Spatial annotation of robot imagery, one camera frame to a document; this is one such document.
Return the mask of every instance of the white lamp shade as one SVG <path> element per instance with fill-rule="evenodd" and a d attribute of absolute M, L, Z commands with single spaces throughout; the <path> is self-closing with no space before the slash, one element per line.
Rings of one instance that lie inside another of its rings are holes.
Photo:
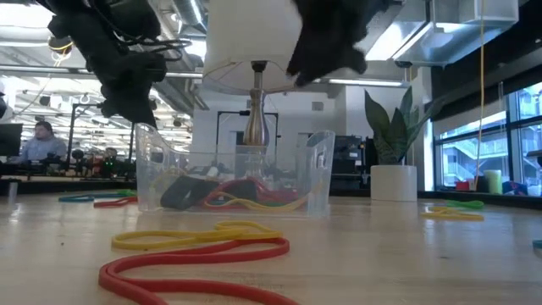
<path fill-rule="evenodd" d="M 252 61 L 268 61 L 263 89 L 280 92 L 295 80 L 286 75 L 301 31 L 291 0 L 218 0 L 209 4 L 203 85 L 246 95 L 254 87 Z"/>

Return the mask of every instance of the wooden tabletop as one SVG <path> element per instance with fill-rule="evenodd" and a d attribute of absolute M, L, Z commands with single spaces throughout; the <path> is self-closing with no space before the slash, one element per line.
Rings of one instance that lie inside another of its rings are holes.
<path fill-rule="evenodd" d="M 94 209 L 58 196 L 0 205 L 2 305 L 133 304 L 97 285 L 98 269 L 135 252 L 113 251 L 113 235 L 132 230 L 209 230 L 225 217 L 140 214 L 136 207 Z M 484 222 L 419 217 L 431 202 L 331 198 L 329 219 L 253 218 L 282 230 L 289 254 L 219 265 L 152 266 L 141 278 L 222 280 L 276 291 L 304 305 L 542 304 L 542 213 L 484 210 Z M 230 297 L 163 295 L 170 304 L 252 304 Z"/>

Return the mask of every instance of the red cable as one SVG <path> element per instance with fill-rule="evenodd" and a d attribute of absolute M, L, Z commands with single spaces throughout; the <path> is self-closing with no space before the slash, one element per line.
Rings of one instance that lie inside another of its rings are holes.
<path fill-rule="evenodd" d="M 241 180 L 230 180 L 227 181 L 221 185 L 219 185 L 217 188 L 215 188 L 213 191 L 209 193 L 203 200 L 203 202 L 210 202 L 217 197 L 220 197 L 218 193 L 224 192 L 225 189 L 232 187 L 238 183 L 245 182 L 245 181 L 252 181 L 256 185 L 257 190 L 257 200 L 260 202 L 280 202 L 280 203 L 288 203 L 292 202 L 297 199 L 297 193 L 294 191 L 270 191 L 260 180 L 254 178 L 254 177 L 246 177 L 246 179 Z M 236 209 L 239 207 L 236 206 L 226 206 L 226 207 L 213 207 L 213 208 L 220 208 L 220 209 Z"/>
<path fill-rule="evenodd" d="M 251 244 L 274 244 L 277 247 L 252 252 L 228 252 L 231 249 Z M 228 241 L 222 244 L 195 249 L 151 253 L 121 258 L 105 264 L 100 269 L 98 284 L 104 289 L 130 299 L 140 305 L 167 305 L 155 293 L 197 292 L 218 294 L 259 302 L 265 305 L 299 305 L 280 294 L 262 289 L 219 282 L 215 280 L 143 280 L 131 279 L 119 273 L 128 269 L 158 264 L 233 263 L 275 258 L 286 254 L 290 243 L 284 238 Z"/>
<path fill-rule="evenodd" d="M 94 208 L 120 208 L 131 203 L 137 203 L 137 197 L 125 197 L 120 198 L 119 200 L 96 202 L 94 203 Z"/>

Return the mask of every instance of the glass window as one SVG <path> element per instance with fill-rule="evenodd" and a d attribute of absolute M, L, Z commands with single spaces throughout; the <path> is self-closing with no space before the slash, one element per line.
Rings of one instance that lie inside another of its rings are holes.
<path fill-rule="evenodd" d="M 443 144 L 442 181 L 445 186 L 455 186 L 456 181 L 475 178 L 477 151 L 477 137 Z M 510 180 L 505 132 L 482 136 L 478 173 L 483 175 L 487 169 L 499 169 L 502 180 Z"/>
<path fill-rule="evenodd" d="M 529 195 L 540 196 L 542 190 L 542 169 L 537 158 L 527 158 L 527 153 L 542 149 L 542 125 L 532 125 L 521 129 L 523 184 Z"/>
<path fill-rule="evenodd" d="M 506 123 L 506 111 L 501 111 L 498 114 L 490 115 L 489 117 L 482 119 L 482 129 L 490 128 L 494 126 L 501 126 Z M 447 131 L 440 135 L 440 139 L 447 139 L 452 136 L 460 136 L 472 131 L 478 131 L 480 127 L 480 120 L 469 123 L 467 125 L 455 128 L 454 130 Z"/>
<path fill-rule="evenodd" d="M 542 82 L 517 92 L 519 119 L 530 119 L 542 115 L 541 93 Z"/>

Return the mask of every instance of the clear plastic bin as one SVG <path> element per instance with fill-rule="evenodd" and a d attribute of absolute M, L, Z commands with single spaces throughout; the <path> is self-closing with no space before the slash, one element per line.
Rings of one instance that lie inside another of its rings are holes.
<path fill-rule="evenodd" d="M 279 169 L 263 147 L 236 153 L 178 152 L 148 125 L 135 128 L 137 195 L 142 212 L 278 215 L 329 214 L 333 131 L 298 148 L 294 169 Z"/>

